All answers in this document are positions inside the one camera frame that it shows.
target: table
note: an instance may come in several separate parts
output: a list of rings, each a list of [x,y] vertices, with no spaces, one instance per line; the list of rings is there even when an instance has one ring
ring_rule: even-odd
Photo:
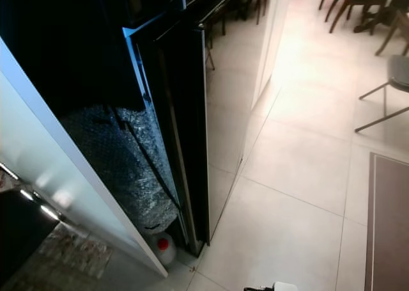
[[[381,12],[381,16],[379,21],[382,24],[385,24],[387,26],[392,24],[392,21],[395,17],[395,12],[396,10],[403,10],[406,11],[407,8],[409,7],[409,0],[390,0],[389,5],[383,9],[383,11]],[[374,13],[369,13],[367,8],[366,10],[364,9],[364,14],[363,14],[363,18],[362,21],[366,21],[368,19],[372,19],[376,14]],[[359,26],[356,26],[353,29],[354,33],[360,33],[363,31],[366,31],[368,29],[370,29],[371,27],[371,23],[372,21],[370,20],[369,22],[367,21],[365,24],[361,24]]]

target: refrigerator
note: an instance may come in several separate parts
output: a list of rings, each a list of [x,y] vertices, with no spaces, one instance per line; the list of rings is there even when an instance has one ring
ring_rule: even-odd
[[[247,1],[1,0],[1,38],[129,220],[197,256],[266,62],[271,0],[259,23]]]

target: floor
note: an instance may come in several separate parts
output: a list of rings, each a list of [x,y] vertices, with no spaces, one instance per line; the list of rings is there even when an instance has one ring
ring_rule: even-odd
[[[363,291],[369,153],[409,162],[409,113],[366,129],[382,114],[387,28],[353,34],[360,8],[332,35],[320,0],[291,0],[274,76],[254,108],[245,164],[201,258],[180,252],[167,279],[114,253],[98,290],[239,291],[292,283],[300,291]],[[388,93],[389,109],[409,96]]]

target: refrigerator door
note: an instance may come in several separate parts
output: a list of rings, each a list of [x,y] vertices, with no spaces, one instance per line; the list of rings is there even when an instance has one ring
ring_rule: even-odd
[[[184,98],[189,101],[194,98],[188,95],[190,93],[204,94],[197,101],[198,106],[191,110],[189,117],[196,115],[196,118],[189,120],[189,124],[190,130],[205,128],[201,138],[206,137],[206,141],[199,138],[198,146],[192,148],[190,139],[189,146],[182,144],[182,150],[187,148],[183,153],[185,165],[195,175],[190,178],[187,173],[190,192],[205,185],[196,177],[198,173],[208,177],[208,200],[201,198],[201,203],[208,203],[209,209],[208,242],[242,162],[256,82],[261,80],[265,66],[262,52],[266,33],[271,32],[267,28],[271,19],[270,0],[262,0],[259,19],[257,7],[253,10],[254,3],[257,4],[252,0],[213,0],[207,9],[192,14],[198,23],[190,27],[189,39],[184,39],[179,46],[178,55],[186,59],[178,63],[182,68],[178,75],[185,80],[175,88],[183,89]],[[180,114],[179,117],[176,119],[181,127],[179,122],[186,122],[186,116]],[[207,149],[207,156],[195,157],[203,149]]]
[[[178,191],[189,248],[197,255],[209,239],[205,85],[202,46],[197,45],[202,36],[202,32],[191,34],[177,23],[156,40],[137,45]]]

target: floor mat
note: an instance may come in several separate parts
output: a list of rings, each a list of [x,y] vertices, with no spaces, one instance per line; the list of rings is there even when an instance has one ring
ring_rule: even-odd
[[[371,153],[365,291],[408,290],[409,164]]]

